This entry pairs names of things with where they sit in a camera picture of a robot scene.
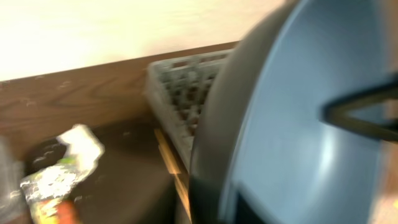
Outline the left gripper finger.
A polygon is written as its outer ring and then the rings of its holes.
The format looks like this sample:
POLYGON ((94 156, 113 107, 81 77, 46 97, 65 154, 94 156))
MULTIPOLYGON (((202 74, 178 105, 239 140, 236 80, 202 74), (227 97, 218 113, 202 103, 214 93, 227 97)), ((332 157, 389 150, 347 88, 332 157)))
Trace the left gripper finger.
POLYGON ((385 118, 383 104, 397 99, 397 74, 378 86, 346 95, 323 107, 323 120, 338 128, 382 141, 397 141, 397 119, 385 118))

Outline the dark blue plate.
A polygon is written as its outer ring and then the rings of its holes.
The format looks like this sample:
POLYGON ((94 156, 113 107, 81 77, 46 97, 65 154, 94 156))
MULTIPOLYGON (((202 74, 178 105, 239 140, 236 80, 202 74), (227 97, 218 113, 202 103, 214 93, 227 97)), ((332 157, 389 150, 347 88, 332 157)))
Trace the dark blue plate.
POLYGON ((328 124, 323 107, 387 83, 381 1, 289 1, 226 59, 198 120, 193 223, 370 223, 386 141, 328 124))

